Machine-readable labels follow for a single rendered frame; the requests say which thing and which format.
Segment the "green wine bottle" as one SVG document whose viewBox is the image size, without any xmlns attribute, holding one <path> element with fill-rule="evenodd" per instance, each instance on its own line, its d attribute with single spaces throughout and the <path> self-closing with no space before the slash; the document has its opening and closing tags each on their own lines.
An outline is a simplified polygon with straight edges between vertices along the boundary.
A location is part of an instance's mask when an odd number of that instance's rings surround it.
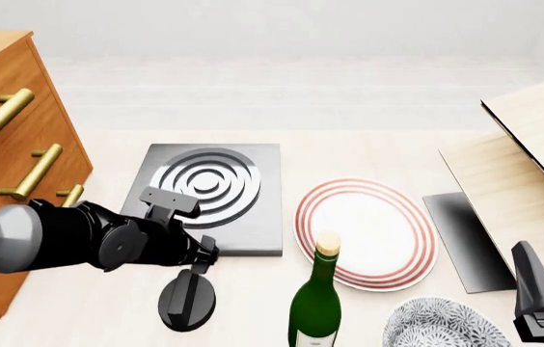
<svg viewBox="0 0 544 347">
<path fill-rule="evenodd" d="M 290 305 L 289 347 L 334 347 L 341 320 L 340 298 L 334 287 L 340 237 L 327 231 L 316 239 L 310 279 Z"/>
</svg>

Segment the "flat black stove plate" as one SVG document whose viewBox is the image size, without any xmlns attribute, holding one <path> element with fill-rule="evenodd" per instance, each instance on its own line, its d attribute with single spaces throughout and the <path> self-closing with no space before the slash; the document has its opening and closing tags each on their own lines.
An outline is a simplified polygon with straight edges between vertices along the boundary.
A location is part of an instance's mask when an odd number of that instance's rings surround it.
<svg viewBox="0 0 544 347">
<path fill-rule="evenodd" d="M 281 151 L 277 144 L 152 144 L 122 205 L 144 217 L 146 187 L 199 200 L 197 219 L 185 218 L 192 236 L 211 236 L 223 256 L 283 253 Z"/>
</svg>

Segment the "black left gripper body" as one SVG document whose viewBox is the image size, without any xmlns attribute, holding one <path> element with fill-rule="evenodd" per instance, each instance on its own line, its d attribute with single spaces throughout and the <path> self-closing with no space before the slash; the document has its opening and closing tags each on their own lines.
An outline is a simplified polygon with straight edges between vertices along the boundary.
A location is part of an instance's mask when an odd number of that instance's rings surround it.
<svg viewBox="0 0 544 347">
<path fill-rule="evenodd" d="M 204 235 L 201 240 L 189 236 L 189 243 L 184 259 L 184 265 L 191 265 L 192 268 L 209 268 L 218 260 L 220 250 L 216 246 L 216 240 Z"/>
</svg>

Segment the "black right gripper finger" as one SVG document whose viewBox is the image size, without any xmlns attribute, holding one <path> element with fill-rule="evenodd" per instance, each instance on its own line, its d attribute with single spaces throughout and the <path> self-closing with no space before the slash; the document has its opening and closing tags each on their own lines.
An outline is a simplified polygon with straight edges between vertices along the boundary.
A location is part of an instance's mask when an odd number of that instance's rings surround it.
<svg viewBox="0 0 544 347">
<path fill-rule="evenodd" d="M 517 292 L 515 317 L 544 313 L 544 266 L 527 241 L 518 242 L 512 249 Z"/>
</svg>

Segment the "pale wood box with black panel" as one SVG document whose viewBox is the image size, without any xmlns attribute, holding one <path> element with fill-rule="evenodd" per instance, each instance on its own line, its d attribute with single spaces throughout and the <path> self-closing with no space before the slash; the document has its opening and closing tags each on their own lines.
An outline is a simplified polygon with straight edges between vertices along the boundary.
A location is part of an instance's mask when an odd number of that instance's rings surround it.
<svg viewBox="0 0 544 347">
<path fill-rule="evenodd" d="M 507 266 L 511 248 L 531 244 L 544 265 L 544 82 L 482 100 L 500 127 L 439 149 Z"/>
</svg>

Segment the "white plate with red rings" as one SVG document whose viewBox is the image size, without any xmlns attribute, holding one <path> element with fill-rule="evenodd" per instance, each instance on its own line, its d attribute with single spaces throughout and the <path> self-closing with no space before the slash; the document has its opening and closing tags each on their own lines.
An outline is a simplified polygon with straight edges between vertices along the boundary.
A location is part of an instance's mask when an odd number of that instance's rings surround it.
<svg viewBox="0 0 544 347">
<path fill-rule="evenodd" d="M 426 213 L 396 188 L 366 178 L 323 181 L 298 202 L 293 217 L 296 243 L 313 259 L 325 231 L 340 237 L 334 279 L 371 292 L 416 285 L 434 268 L 439 241 Z"/>
</svg>

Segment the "round black stove knob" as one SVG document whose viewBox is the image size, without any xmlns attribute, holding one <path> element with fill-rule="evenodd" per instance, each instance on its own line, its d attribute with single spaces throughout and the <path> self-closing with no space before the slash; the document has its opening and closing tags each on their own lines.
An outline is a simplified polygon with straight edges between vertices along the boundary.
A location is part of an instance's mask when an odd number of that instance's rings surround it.
<svg viewBox="0 0 544 347">
<path fill-rule="evenodd" d="M 165 286 L 158 300 L 162 322 L 174 332 L 193 332 L 203 326 L 216 307 L 216 294 L 209 280 L 184 269 Z"/>
</svg>

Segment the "grey patterned bowl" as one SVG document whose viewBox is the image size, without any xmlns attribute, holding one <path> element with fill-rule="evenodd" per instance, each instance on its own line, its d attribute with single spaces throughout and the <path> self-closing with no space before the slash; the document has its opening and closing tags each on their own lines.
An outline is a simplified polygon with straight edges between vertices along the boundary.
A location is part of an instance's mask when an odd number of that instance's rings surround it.
<svg viewBox="0 0 544 347">
<path fill-rule="evenodd" d="M 512 347 L 490 320 L 443 297 L 417 297 L 392 311 L 382 347 Z"/>
</svg>

